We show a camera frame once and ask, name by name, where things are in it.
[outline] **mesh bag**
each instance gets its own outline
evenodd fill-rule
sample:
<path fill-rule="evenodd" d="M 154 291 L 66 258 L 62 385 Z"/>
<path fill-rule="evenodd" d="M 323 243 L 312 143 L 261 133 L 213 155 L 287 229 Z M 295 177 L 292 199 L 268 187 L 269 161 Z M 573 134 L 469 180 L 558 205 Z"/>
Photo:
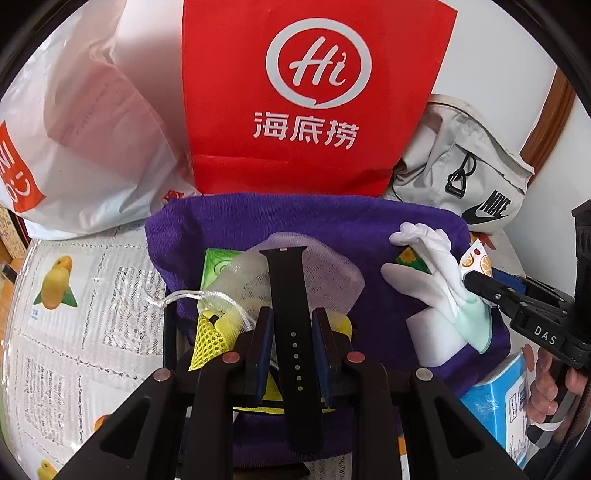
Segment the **mesh bag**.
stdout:
<path fill-rule="evenodd" d="M 304 245 L 307 248 L 302 254 L 302 264 L 310 311 L 324 307 L 326 310 L 347 315 L 365 287 L 359 268 L 325 244 L 300 233 L 274 233 L 264 242 L 238 255 L 207 290 L 225 293 L 246 310 L 250 317 L 256 319 L 261 307 L 271 306 L 267 259 L 259 251 Z M 199 307 L 200 313 L 208 309 L 219 317 L 235 308 L 219 297 L 204 299 Z"/>

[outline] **yellow mesh bag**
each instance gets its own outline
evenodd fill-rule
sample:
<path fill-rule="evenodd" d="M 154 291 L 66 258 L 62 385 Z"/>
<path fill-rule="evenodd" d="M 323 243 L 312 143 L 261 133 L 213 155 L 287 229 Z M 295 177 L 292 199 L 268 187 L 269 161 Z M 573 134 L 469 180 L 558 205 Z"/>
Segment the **yellow mesh bag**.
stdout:
<path fill-rule="evenodd" d="M 209 321 L 209 315 L 202 314 L 197 320 L 197 338 L 189 370 L 201 368 L 212 358 L 230 350 L 222 334 Z"/>

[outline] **finger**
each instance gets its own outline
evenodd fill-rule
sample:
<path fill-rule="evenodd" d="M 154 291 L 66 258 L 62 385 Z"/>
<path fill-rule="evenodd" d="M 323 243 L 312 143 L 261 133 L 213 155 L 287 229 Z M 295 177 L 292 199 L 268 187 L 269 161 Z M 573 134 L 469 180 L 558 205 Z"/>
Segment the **finger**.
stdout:
<path fill-rule="evenodd" d="M 583 395 L 583 390 L 587 384 L 587 377 L 571 368 L 566 374 L 566 380 L 564 383 L 566 388 L 580 397 Z"/>
<path fill-rule="evenodd" d="M 552 354 L 548 350 L 545 350 L 543 348 L 540 348 L 540 350 L 538 350 L 537 365 L 542 372 L 547 372 L 548 370 L 550 370 L 553 358 L 554 357 L 552 357 Z"/>
<path fill-rule="evenodd" d="M 527 367 L 527 370 L 533 372 L 535 368 L 534 349 L 529 343 L 526 343 L 523 347 L 523 356 L 525 358 L 525 366 Z"/>
<path fill-rule="evenodd" d="M 558 410 L 558 403 L 554 400 L 548 400 L 542 393 L 538 391 L 535 383 L 531 384 L 531 404 L 536 410 L 544 415 L 553 415 Z"/>
<path fill-rule="evenodd" d="M 535 387 L 548 400 L 554 400 L 558 395 L 558 386 L 549 372 L 538 371 L 535 375 Z"/>
<path fill-rule="evenodd" d="M 532 404 L 531 400 L 527 403 L 527 408 L 525 409 L 527 413 L 527 417 L 536 423 L 544 423 L 546 420 L 546 415 L 542 412 L 538 411 Z"/>

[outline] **white plastic bag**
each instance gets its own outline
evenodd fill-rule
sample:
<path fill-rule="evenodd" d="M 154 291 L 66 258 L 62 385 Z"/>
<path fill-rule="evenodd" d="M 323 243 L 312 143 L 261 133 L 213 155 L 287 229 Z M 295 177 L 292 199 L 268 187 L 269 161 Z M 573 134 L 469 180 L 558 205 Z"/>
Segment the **white plastic bag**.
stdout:
<path fill-rule="evenodd" d="M 55 30 L 0 102 L 0 203 L 31 236 L 72 238 L 195 194 L 188 162 L 114 65 L 126 0 L 90 1 Z"/>

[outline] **yellow mango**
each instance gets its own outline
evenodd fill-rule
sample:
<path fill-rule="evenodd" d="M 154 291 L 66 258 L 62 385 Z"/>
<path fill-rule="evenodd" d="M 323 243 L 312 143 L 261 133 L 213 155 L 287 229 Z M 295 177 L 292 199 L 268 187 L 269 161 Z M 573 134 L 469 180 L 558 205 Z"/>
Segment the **yellow mango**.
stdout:
<path fill-rule="evenodd" d="M 41 461 L 41 468 L 37 470 L 37 476 L 39 480 L 53 480 L 57 475 L 57 471 L 53 468 L 53 465 L 50 464 L 47 460 Z"/>
<path fill-rule="evenodd" d="M 72 273 L 72 257 L 64 255 L 56 260 L 52 268 L 64 267 L 69 273 Z"/>
<path fill-rule="evenodd" d="M 41 301 L 47 310 L 56 309 L 61 303 L 70 283 L 70 272 L 66 267 L 54 267 L 41 284 Z"/>

